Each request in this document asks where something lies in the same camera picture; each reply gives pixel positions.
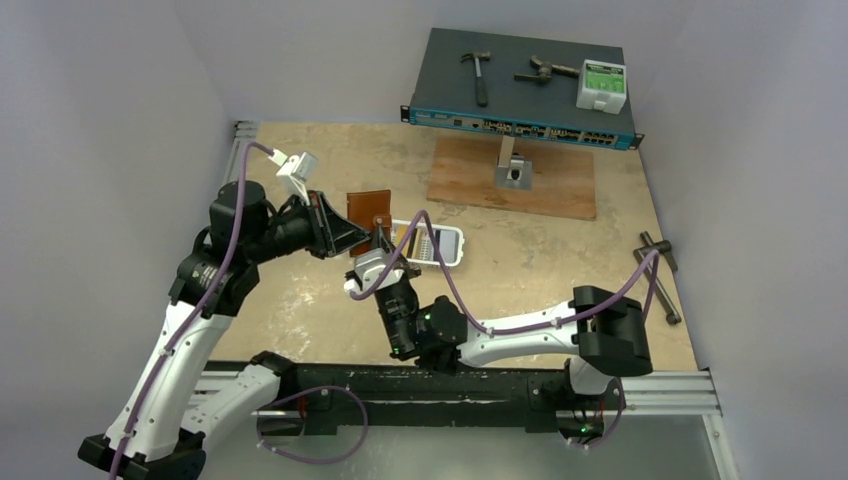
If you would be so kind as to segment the brown leather card holder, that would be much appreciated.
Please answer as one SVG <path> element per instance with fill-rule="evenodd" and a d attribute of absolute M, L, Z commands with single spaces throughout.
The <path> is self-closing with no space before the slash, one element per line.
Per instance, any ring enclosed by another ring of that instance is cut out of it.
<path fill-rule="evenodd" d="M 389 189 L 349 192 L 346 194 L 347 218 L 354 224 L 367 231 L 366 242 L 354 247 L 350 256 L 355 257 L 371 249 L 370 235 L 377 228 L 383 231 L 387 239 L 391 239 L 391 191 Z"/>

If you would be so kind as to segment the white plastic basket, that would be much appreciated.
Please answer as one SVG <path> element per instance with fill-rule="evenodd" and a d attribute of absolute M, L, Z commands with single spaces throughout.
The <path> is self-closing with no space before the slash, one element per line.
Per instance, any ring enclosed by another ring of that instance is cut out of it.
<path fill-rule="evenodd" d="M 464 233 L 461 229 L 433 224 L 435 241 L 432 241 L 424 220 L 421 220 L 410 235 L 403 249 L 403 256 L 412 264 L 439 266 L 436 252 L 448 268 L 457 266 L 464 255 Z"/>

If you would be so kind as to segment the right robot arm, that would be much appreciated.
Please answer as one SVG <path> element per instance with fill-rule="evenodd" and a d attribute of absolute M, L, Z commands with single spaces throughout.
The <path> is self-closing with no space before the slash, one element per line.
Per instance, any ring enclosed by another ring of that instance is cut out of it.
<path fill-rule="evenodd" d="M 567 354 L 561 392 L 569 404 L 584 407 L 612 379 L 654 370 L 645 327 L 650 303 L 628 293 L 656 261 L 649 255 L 615 292 L 579 286 L 566 302 L 497 319 L 475 318 L 453 282 L 452 297 L 421 305 L 397 249 L 374 247 L 356 257 L 344 290 L 357 301 L 375 300 L 393 359 L 456 375 L 505 359 Z"/>

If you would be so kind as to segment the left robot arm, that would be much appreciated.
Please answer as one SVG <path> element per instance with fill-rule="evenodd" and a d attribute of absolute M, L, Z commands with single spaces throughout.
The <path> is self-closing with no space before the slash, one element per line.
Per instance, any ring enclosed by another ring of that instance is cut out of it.
<path fill-rule="evenodd" d="M 191 418 L 184 413 L 210 354 L 258 285 L 260 264 L 304 250 L 334 257 L 368 242 L 369 232 L 309 190 L 280 207 L 257 182 L 230 182 L 209 207 L 169 290 L 161 334 L 130 399 L 106 432 L 85 438 L 78 458 L 117 479 L 196 479 L 237 415 L 297 399 L 294 365 L 262 353 L 240 384 Z"/>

